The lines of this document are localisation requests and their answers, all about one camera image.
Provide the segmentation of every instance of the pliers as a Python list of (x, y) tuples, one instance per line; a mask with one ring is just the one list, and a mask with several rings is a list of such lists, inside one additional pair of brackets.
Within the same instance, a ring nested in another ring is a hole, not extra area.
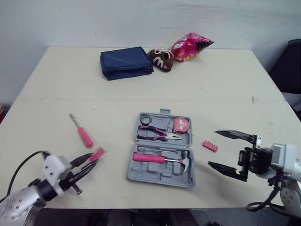
[(182, 137), (175, 134), (175, 133), (168, 133), (166, 129), (159, 129), (154, 126), (139, 126), (140, 130), (148, 130), (152, 131), (154, 133), (159, 134), (157, 137), (148, 137), (145, 135), (139, 135), (137, 136), (138, 139), (143, 139), (143, 140), (161, 140), (161, 141), (167, 141), (168, 139), (171, 140), (181, 140)]

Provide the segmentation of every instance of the white wall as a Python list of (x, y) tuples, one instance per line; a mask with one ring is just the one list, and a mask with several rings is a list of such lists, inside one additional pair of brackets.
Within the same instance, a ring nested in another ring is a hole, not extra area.
[(47, 46), (169, 47), (189, 32), (250, 48), (269, 70), (301, 37), (300, 0), (0, 0), (0, 102), (13, 102)]

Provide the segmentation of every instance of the hammer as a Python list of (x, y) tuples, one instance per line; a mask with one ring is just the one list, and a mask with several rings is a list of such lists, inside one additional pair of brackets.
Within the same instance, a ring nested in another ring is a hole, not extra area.
[(157, 162), (157, 163), (165, 163), (165, 162), (178, 162), (184, 165), (184, 170), (182, 172), (185, 173), (189, 167), (189, 158), (188, 158), (188, 151), (184, 151), (184, 158), (183, 159), (167, 159), (160, 155), (152, 155), (152, 154), (138, 154), (134, 153), (133, 156), (134, 161), (147, 161), (147, 162)]

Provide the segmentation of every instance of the screwdriver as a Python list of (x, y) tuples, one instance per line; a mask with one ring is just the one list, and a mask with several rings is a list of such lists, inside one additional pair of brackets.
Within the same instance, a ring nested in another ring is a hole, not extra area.
[(70, 118), (72, 119), (72, 121), (75, 123), (76, 127), (77, 127), (77, 131), (79, 132), (79, 135), (82, 139), (82, 141), (84, 142), (84, 144), (87, 147), (93, 147), (93, 141), (90, 138), (90, 136), (87, 134), (87, 132), (85, 132), (84, 128), (80, 127), (79, 124), (76, 122), (75, 117), (73, 116), (73, 114), (69, 114)]

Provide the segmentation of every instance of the pink tape measure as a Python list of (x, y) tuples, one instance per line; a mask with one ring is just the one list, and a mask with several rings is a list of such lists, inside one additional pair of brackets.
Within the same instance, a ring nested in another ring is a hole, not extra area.
[(185, 133), (190, 129), (189, 121), (185, 118), (175, 118), (174, 119), (174, 132)]

